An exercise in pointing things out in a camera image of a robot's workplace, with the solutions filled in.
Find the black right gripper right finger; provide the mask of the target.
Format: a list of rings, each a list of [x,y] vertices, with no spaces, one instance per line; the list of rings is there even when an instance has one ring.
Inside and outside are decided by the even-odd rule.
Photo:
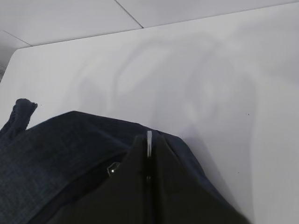
[[[248,219],[205,190],[163,136],[153,149],[153,206],[158,224],[247,224]]]

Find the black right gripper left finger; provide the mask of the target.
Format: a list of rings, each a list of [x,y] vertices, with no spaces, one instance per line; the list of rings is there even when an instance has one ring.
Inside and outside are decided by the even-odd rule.
[[[60,210],[53,224],[148,224],[150,137],[137,137],[116,173],[94,192]]]

